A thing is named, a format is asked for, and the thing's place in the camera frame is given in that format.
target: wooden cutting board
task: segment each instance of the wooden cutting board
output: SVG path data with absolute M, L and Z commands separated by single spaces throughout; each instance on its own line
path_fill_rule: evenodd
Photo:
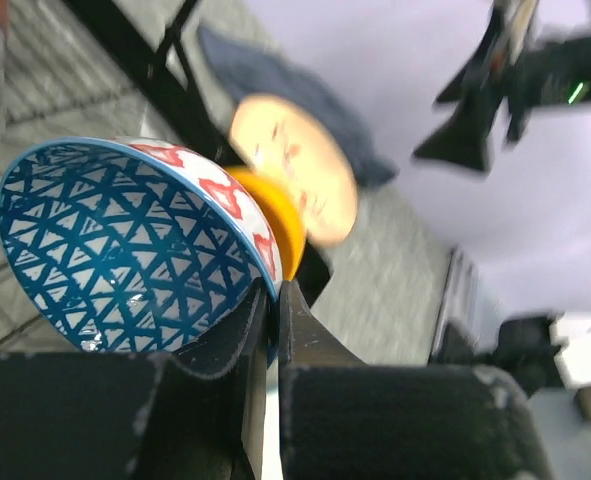
M 279 97 L 251 95 L 239 105 L 229 136 L 252 169 L 285 188 L 313 244 L 336 245 L 348 236 L 357 218 L 357 186 L 322 124 Z

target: blue towel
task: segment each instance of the blue towel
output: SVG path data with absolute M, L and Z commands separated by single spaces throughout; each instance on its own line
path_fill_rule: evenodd
M 364 122 L 321 79 L 276 55 L 228 40 L 204 24 L 197 36 L 207 63 L 237 104 L 248 95 L 266 93 L 308 112 L 333 136 L 361 187 L 379 187 L 397 175 L 397 168 L 375 153 Z

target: red and white bowl exterior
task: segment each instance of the red and white bowl exterior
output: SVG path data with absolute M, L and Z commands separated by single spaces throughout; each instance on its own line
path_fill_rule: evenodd
M 279 291 L 283 276 L 275 236 L 255 200 L 237 180 L 216 163 L 186 147 L 150 138 L 117 137 L 111 141 L 139 150 L 171 167 L 204 196 L 219 204 L 255 245 L 275 291 Z

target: dish rack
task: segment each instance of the dish rack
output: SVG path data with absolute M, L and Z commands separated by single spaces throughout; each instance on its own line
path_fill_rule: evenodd
M 12 0 L 0 177 L 30 145 L 68 135 L 155 135 L 221 165 L 241 164 L 210 121 L 179 40 L 195 3 L 182 4 L 154 50 L 113 1 Z M 185 84 L 166 68 L 171 49 Z M 195 113 L 190 122 L 187 108 Z M 330 275 L 321 253 L 307 244 L 297 279 L 309 304 Z M 0 351 L 72 349 L 37 313 L 0 248 Z

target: white triangle pattern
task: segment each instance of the white triangle pattern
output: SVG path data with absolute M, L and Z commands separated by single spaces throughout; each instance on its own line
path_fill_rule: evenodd
M 259 275 L 223 220 L 142 162 L 72 145 L 26 161 L 1 189 L 3 245 L 34 303 L 80 348 L 176 350 Z

